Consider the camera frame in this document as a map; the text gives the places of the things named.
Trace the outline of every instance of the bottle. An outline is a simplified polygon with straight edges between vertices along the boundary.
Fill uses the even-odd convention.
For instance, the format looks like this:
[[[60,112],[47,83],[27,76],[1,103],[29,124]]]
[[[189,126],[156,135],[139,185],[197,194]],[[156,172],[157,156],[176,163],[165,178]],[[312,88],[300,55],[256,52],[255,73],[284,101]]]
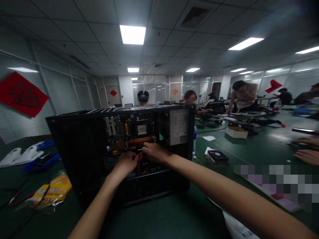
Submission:
[[[196,137],[197,137],[197,128],[196,125],[194,126],[194,141],[193,141],[193,155],[195,154],[196,150]]]

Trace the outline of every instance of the hand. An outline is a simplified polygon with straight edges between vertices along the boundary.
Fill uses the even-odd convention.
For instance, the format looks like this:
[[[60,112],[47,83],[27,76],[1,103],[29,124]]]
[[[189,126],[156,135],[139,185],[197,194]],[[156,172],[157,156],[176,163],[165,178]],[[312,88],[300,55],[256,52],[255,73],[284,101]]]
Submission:
[[[136,153],[127,151],[122,153],[116,162],[112,173],[122,177],[122,180],[130,175],[137,166],[137,162],[139,160],[139,156]]]
[[[165,148],[156,143],[145,142],[142,151],[147,155],[147,159],[160,164],[165,164],[172,155],[171,152],[168,152]]]
[[[313,150],[298,150],[296,154],[294,154],[301,161],[311,164],[311,165],[319,165],[319,152]]]
[[[297,139],[295,142],[312,144],[314,146],[319,147],[319,138],[302,137],[302,138]]]

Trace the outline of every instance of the person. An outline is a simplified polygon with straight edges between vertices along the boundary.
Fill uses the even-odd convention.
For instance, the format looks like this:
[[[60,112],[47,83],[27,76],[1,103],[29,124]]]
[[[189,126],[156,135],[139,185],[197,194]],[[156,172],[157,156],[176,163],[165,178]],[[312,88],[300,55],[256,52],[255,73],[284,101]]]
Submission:
[[[282,105],[289,105],[292,100],[292,94],[288,92],[287,88],[281,88],[278,90],[279,95],[273,94],[276,98],[281,100]],[[270,107],[273,108],[276,104],[276,101],[270,103]]]
[[[195,104],[196,103],[196,100],[197,100],[197,95],[196,95],[196,92],[193,91],[193,90],[189,90],[189,91],[186,91],[185,95],[184,95],[184,100],[182,103],[184,104]],[[212,112],[213,110],[212,109],[207,109],[207,110],[204,110],[204,111],[199,111],[196,107],[196,114],[197,115],[200,115],[202,113],[206,113],[206,112]]]
[[[225,114],[229,113],[233,105],[234,105],[233,113],[248,112],[248,111],[256,110],[258,108],[258,104],[256,101],[257,89],[258,89],[257,84],[246,83],[242,80],[236,81],[233,84],[232,98],[229,102],[229,106]]]
[[[311,164],[311,165],[319,165],[319,139],[318,138],[308,138],[302,137],[296,140],[297,143],[305,143],[308,144],[312,149],[299,149],[294,156],[301,161]]]
[[[319,83],[312,85],[310,91],[303,92],[294,99],[296,105],[311,102],[313,98],[319,97]]]
[[[183,175],[260,238],[318,238],[278,206],[217,172],[170,153],[156,143],[145,142],[142,151],[150,161],[164,164]],[[134,171],[138,159],[138,155],[129,151],[120,156],[69,239],[98,238],[117,187]]]
[[[150,95],[147,91],[139,91],[137,93],[137,98],[139,100],[140,106],[148,106]]]

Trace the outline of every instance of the ceiling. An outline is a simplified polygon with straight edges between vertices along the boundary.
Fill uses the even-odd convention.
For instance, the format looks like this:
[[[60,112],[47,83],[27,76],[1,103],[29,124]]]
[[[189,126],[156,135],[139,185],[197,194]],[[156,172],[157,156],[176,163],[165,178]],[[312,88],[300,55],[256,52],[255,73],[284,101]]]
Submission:
[[[181,27],[194,6],[208,15],[196,28]],[[192,74],[230,74],[319,58],[294,54],[319,45],[310,1],[10,0],[0,7],[2,22],[79,65],[69,56],[77,57],[96,76],[128,75],[128,67],[139,67],[140,75],[186,74],[192,67],[200,68]],[[144,45],[124,45],[119,25],[146,27]],[[228,51],[249,37],[265,40]]]

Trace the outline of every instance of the door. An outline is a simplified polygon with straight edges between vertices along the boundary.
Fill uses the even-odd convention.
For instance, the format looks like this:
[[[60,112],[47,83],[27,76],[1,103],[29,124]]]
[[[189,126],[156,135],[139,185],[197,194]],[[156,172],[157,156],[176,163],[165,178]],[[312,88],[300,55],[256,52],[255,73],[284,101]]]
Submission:
[[[216,83],[213,83],[213,87],[212,87],[212,92],[216,94],[217,99],[219,99],[220,85],[221,85],[221,82],[216,82]]]
[[[176,101],[179,103],[180,100],[180,83],[171,83],[170,84],[170,93],[169,93],[169,100]]]
[[[122,104],[119,86],[106,86],[105,90],[109,106],[113,106],[114,104]]]

